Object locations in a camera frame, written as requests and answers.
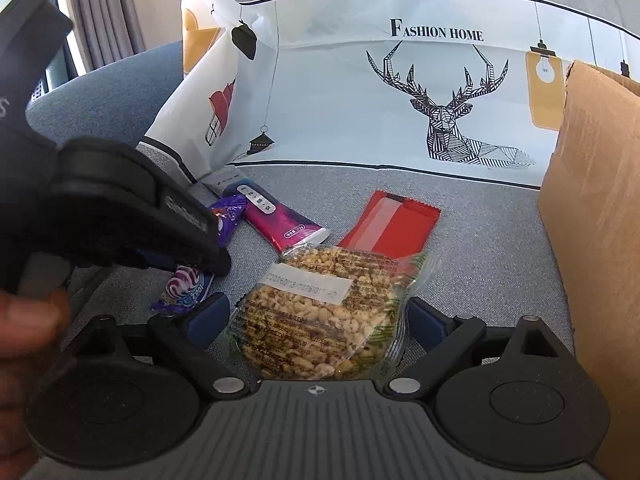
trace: metal screw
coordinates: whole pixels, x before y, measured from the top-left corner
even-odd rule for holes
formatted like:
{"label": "metal screw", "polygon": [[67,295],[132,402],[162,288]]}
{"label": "metal screw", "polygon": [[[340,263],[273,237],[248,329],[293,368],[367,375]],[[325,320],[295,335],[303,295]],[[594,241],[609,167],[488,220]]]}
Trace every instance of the metal screw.
{"label": "metal screw", "polygon": [[236,394],[244,388],[244,382],[237,377],[222,377],[214,381],[213,387],[219,394]]}
{"label": "metal screw", "polygon": [[411,377],[398,377],[389,383],[396,394],[412,394],[420,389],[420,383]]}

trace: pink snack wrapper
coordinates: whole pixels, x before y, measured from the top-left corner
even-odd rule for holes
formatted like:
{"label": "pink snack wrapper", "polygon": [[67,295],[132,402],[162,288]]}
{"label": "pink snack wrapper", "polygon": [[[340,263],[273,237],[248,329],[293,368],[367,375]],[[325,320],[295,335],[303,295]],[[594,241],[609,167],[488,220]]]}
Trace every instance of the pink snack wrapper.
{"label": "pink snack wrapper", "polygon": [[299,244],[319,244],[331,233],[276,200],[235,166],[225,166],[203,182],[220,197],[243,194],[244,217],[279,253]]}

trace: brown cardboard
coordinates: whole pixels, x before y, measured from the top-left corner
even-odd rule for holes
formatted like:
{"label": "brown cardboard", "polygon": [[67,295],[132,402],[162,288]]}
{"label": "brown cardboard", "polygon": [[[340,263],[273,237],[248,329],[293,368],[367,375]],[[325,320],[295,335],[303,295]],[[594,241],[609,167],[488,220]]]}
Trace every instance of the brown cardboard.
{"label": "brown cardboard", "polygon": [[609,401],[596,464],[640,479],[640,84],[575,62],[538,206],[578,360]]}

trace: snack packet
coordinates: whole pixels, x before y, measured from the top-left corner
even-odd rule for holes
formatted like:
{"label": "snack packet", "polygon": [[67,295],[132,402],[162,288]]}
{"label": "snack packet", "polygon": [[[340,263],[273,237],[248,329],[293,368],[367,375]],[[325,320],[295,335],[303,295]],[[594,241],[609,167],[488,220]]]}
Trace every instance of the snack packet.
{"label": "snack packet", "polygon": [[245,195],[244,217],[279,253],[299,244],[319,244],[331,233],[276,200],[235,166],[225,166],[203,183],[218,196]]}
{"label": "snack packet", "polygon": [[422,250],[440,218],[440,209],[377,190],[340,247],[401,258]]}
{"label": "snack packet", "polygon": [[[218,245],[226,246],[240,223],[246,206],[243,195],[221,198],[209,206],[218,217]],[[213,275],[195,267],[178,266],[169,278],[160,298],[151,304],[151,310],[183,314],[200,303],[209,293]]]}
{"label": "snack packet", "polygon": [[386,375],[404,349],[405,299],[436,265],[427,253],[392,260],[339,247],[295,247],[233,314],[232,353],[267,378]]}

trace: human hand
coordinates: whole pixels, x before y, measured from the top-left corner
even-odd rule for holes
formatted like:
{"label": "human hand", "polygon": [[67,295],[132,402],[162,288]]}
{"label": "human hand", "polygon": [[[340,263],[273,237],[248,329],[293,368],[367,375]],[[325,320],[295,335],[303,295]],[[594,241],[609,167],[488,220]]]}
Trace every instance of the human hand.
{"label": "human hand", "polygon": [[24,404],[58,352],[69,325],[66,292],[26,300],[0,291],[0,480],[17,480],[35,464],[22,420]]}

